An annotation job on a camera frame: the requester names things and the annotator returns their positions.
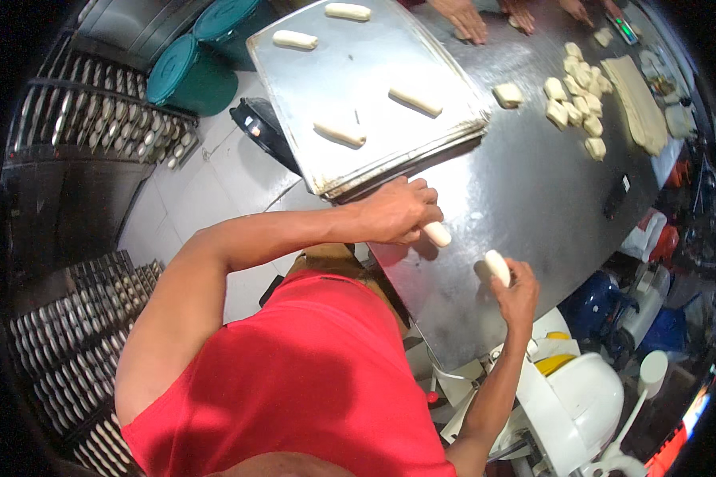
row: flattened dough sheet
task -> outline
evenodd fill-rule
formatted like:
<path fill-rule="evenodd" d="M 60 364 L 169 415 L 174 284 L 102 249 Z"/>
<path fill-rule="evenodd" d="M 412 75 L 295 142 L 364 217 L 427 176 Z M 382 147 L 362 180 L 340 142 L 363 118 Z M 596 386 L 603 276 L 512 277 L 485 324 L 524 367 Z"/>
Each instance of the flattened dough sheet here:
<path fill-rule="evenodd" d="M 626 55 L 603 60 L 601 65 L 621 96 L 634 142 L 649 154 L 659 156 L 668 141 L 666 119 L 634 61 Z"/>

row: stainless steel table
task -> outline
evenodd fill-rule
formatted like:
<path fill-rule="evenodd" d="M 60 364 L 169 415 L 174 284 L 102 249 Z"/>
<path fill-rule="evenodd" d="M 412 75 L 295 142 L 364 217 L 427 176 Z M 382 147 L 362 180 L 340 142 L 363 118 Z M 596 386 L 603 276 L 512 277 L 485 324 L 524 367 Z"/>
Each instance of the stainless steel table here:
<path fill-rule="evenodd" d="M 601 6 L 587 3 L 599 28 Z M 444 224 L 453 241 L 443 249 L 372 244 L 371 249 L 445 370 L 484 356 L 502 343 L 506 324 L 473 267 L 490 249 L 531 264 L 541 282 L 536 318 L 559 304 L 616 250 L 658 195 L 649 156 L 634 144 L 617 95 L 602 99 L 607 146 L 604 162 L 583 147 L 582 128 L 560 132 L 545 118 L 544 81 L 562 78 L 563 44 L 575 41 L 584 58 L 637 53 L 620 37 L 602 49 L 593 31 L 553 0 L 531 4 L 537 33 L 508 26 L 500 14 L 483 16 L 488 42 L 475 47 L 453 37 L 453 27 L 429 5 L 412 12 L 448 48 L 487 93 L 493 116 L 488 135 L 472 152 L 418 176 L 440 193 Z M 525 96 L 517 110 L 498 107 L 491 88 L 515 82 Z M 622 173 L 628 197 L 612 221 L 601 213 Z"/>

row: teal bucket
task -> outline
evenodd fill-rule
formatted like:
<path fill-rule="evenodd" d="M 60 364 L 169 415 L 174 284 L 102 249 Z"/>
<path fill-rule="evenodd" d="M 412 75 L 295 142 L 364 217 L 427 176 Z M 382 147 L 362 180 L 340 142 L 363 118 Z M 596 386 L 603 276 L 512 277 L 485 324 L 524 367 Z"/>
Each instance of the teal bucket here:
<path fill-rule="evenodd" d="M 275 20 L 268 0 L 216 0 L 194 23 L 193 34 L 225 55 L 238 70 L 254 71 L 247 38 Z"/>
<path fill-rule="evenodd" d="M 232 66 L 193 35 L 177 38 L 149 75 L 146 98 L 199 116 L 214 116 L 230 104 L 239 87 Z"/>

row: baking tray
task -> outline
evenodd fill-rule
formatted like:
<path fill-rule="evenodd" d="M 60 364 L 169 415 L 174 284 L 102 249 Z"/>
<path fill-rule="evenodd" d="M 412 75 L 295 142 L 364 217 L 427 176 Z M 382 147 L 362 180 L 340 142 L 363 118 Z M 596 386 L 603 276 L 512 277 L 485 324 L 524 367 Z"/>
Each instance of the baking tray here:
<path fill-rule="evenodd" d="M 247 39 L 260 80 L 314 194 L 334 200 L 401 164 L 421 160 L 486 133 L 489 112 L 453 57 L 393 0 L 362 0 L 371 20 L 328 17 L 322 0 Z M 275 45 L 292 30 L 318 37 L 314 50 Z M 444 99 L 437 118 L 392 99 L 397 82 L 418 82 Z M 359 122 L 361 148 L 333 142 L 313 129 L 319 118 Z"/>

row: hand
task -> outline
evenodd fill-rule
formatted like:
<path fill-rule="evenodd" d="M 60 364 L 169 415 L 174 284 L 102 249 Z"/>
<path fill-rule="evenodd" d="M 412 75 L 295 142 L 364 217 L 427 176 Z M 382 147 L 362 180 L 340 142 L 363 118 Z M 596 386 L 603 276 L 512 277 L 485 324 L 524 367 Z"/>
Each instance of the hand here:
<path fill-rule="evenodd" d="M 486 42 L 486 22 L 472 0 L 429 0 L 430 5 L 446 17 L 468 40 L 481 45 Z"/>
<path fill-rule="evenodd" d="M 498 308 L 509 331 L 530 339 L 541 285 L 533 276 L 533 270 L 527 262 L 515 262 L 507 258 L 504 261 L 515 277 L 513 285 L 505 287 L 494 275 L 491 277 L 491 291 L 498 300 Z"/>
<path fill-rule="evenodd" d="M 618 8 L 618 5 L 615 4 L 612 0 L 604 0 L 602 4 L 605 5 L 605 10 L 610 14 L 613 18 L 623 18 L 623 12 L 621 12 L 620 8 Z"/>
<path fill-rule="evenodd" d="M 532 34 L 535 32 L 535 28 L 533 27 L 535 18 L 533 18 L 533 15 L 527 10 L 524 0 L 503 0 L 502 12 L 514 18 L 525 33 Z"/>
<path fill-rule="evenodd" d="M 582 5 L 580 0 L 559 0 L 559 2 L 562 9 L 573 15 L 573 18 L 577 21 L 582 21 L 590 27 L 594 27 L 594 24 L 589 19 L 589 14 L 586 12 L 586 7 Z"/>
<path fill-rule="evenodd" d="M 355 224 L 365 241 L 406 245 L 419 240 L 422 226 L 443 220 L 437 204 L 438 191 L 427 181 L 409 183 L 401 176 L 348 207 L 354 207 Z"/>

